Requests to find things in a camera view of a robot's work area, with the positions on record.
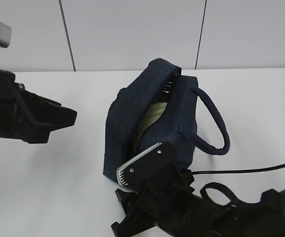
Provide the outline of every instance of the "fabric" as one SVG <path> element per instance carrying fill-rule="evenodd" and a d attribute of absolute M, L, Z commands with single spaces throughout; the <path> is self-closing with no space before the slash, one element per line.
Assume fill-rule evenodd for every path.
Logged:
<path fill-rule="evenodd" d="M 175 80 L 170 100 L 159 119 L 141 131 L 142 119 L 168 81 Z M 212 114 L 224 137 L 225 146 L 217 149 L 197 136 L 195 111 L 200 97 Z M 177 167 L 188 168 L 195 146 L 209 154 L 228 152 L 230 140 L 220 113 L 209 96 L 198 88 L 196 77 L 181 76 L 181 68 L 164 59 L 151 61 L 142 74 L 119 91 L 106 120 L 106 146 L 103 174 L 117 182 L 116 170 L 135 155 L 161 142 L 172 143 L 177 151 Z"/>

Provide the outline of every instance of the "black cable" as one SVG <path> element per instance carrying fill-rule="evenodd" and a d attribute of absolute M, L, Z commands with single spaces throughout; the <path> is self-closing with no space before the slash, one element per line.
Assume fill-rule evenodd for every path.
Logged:
<path fill-rule="evenodd" d="M 192 175 L 197 175 L 197 174 L 246 174 L 246 173 L 267 172 L 267 171 L 278 170 L 278 169 L 283 169 L 283 168 L 285 168 L 285 164 L 280 164 L 277 166 L 261 168 L 261 169 L 192 171 L 191 174 Z"/>

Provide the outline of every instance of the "screw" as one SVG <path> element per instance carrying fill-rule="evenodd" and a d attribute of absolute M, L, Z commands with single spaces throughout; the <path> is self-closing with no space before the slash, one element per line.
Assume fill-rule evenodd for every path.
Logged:
<path fill-rule="evenodd" d="M 19 91 L 25 90 L 25 86 L 22 83 L 19 83 Z"/>

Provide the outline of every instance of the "white wall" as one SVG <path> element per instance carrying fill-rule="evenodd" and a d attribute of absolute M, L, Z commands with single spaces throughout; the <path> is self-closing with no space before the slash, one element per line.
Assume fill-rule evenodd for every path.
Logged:
<path fill-rule="evenodd" d="M 285 1 L 62 0 L 77 71 L 285 67 Z M 0 0 L 13 29 L 0 68 L 72 71 L 59 0 Z"/>

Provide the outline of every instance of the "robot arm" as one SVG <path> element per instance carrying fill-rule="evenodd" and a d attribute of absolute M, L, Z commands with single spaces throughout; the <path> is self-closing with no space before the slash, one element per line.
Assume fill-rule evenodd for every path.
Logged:
<path fill-rule="evenodd" d="M 154 226 L 174 237 L 285 237 L 285 190 L 264 192 L 259 203 L 239 200 L 226 186 L 207 184 L 201 197 L 193 194 L 190 170 L 175 166 L 175 148 L 156 144 L 117 171 L 120 185 L 138 194 L 116 190 L 126 213 L 111 227 L 116 237 L 131 237 Z M 207 189 L 216 189 L 230 202 L 219 205 Z"/>
<path fill-rule="evenodd" d="M 0 22 L 0 47 L 8 47 L 11 28 Z M 25 90 L 12 72 L 0 70 L 0 138 L 47 143 L 51 131 L 73 126 L 77 112 Z"/>

